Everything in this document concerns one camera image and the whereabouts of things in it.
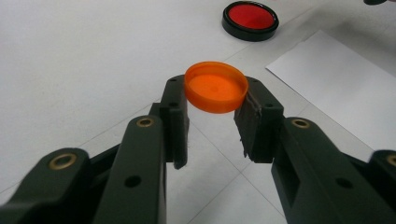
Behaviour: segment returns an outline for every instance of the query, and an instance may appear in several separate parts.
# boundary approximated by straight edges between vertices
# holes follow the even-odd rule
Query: brass insert
[[[141,128],[147,128],[154,124],[154,119],[151,118],[143,118],[137,121],[137,126]]]
[[[396,154],[388,155],[387,161],[389,162],[389,164],[396,166]]]
[[[49,168],[51,170],[62,170],[64,168],[73,165],[76,162],[76,160],[77,160],[76,154],[64,153],[62,155],[53,158],[49,162]]]
[[[309,123],[303,119],[294,119],[291,123],[296,126],[297,128],[307,129],[309,128]]]

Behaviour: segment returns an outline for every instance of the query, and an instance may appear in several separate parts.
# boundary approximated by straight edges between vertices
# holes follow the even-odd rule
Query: black rim
[[[238,23],[234,22],[229,15],[230,10],[233,7],[239,5],[252,5],[268,11],[271,14],[272,18],[274,19],[274,24],[264,29],[252,29],[252,28],[247,28],[246,26],[239,25]],[[271,8],[261,3],[250,2],[250,1],[239,1],[239,2],[231,3],[224,9],[222,25],[223,28],[227,31],[227,33],[239,39],[248,40],[248,41],[262,41],[270,38],[275,34],[275,30],[279,25],[279,19],[277,18],[277,15]]]

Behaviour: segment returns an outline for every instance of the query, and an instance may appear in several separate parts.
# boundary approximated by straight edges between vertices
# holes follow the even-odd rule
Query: white table surface
[[[396,76],[396,4],[259,1],[280,25],[273,38],[250,43],[221,27],[231,2],[1,1],[0,203],[51,151],[81,147],[94,156],[119,143],[128,121],[160,100],[165,80],[202,61],[257,78],[286,117],[313,120],[342,151],[367,161],[376,148],[265,66],[322,30]],[[179,171],[168,164],[168,223],[286,223],[271,164],[243,157],[233,113],[189,105],[189,117],[189,162]]]

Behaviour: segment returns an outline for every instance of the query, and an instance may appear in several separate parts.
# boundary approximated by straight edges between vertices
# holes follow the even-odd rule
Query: black plastic part
[[[383,4],[388,0],[364,0],[364,3],[369,6],[375,6],[379,4]]]
[[[372,186],[396,211],[396,152],[376,151],[367,164],[366,172]]]
[[[141,119],[149,121],[139,126]],[[93,223],[163,224],[166,221],[164,168],[162,121],[154,116],[131,120]]]
[[[50,168],[54,158],[66,154],[76,156],[70,166]],[[91,184],[89,169],[88,154],[78,148],[59,149],[43,157],[11,199],[0,207],[0,223],[79,223],[82,192]]]
[[[272,173],[289,223],[394,223],[396,213],[314,122],[285,119],[280,141]]]
[[[249,89],[234,120],[241,136],[244,154],[256,163],[271,163],[278,143],[278,130],[283,120],[283,106],[275,96],[252,77]]]
[[[120,144],[91,158],[92,173],[94,176],[100,175],[111,169]]]
[[[238,5],[253,5],[253,6],[261,7],[263,9],[265,9],[266,11],[271,13],[271,15],[274,19],[274,24],[271,27],[268,27],[265,29],[250,29],[250,28],[247,28],[245,26],[241,26],[241,25],[235,23],[230,18],[229,12],[230,12],[231,8],[238,6]],[[222,24],[222,27],[224,28],[224,30],[228,34],[230,34],[238,39],[252,41],[252,42],[258,42],[258,41],[263,41],[263,40],[269,39],[275,34],[277,26],[279,25],[279,19],[277,18],[277,15],[271,8],[265,6],[261,3],[250,2],[250,1],[239,1],[239,2],[231,3],[224,9],[221,24]]]
[[[184,93],[184,75],[172,77],[166,82],[163,98],[154,103],[149,112],[163,121],[166,161],[176,169],[187,163],[187,140],[190,120]]]

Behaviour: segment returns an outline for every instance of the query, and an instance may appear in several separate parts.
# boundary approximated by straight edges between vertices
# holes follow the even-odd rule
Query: translucent orange lid
[[[236,68],[217,62],[196,63],[184,76],[187,99],[210,113],[227,113],[238,108],[248,92],[246,77]]]

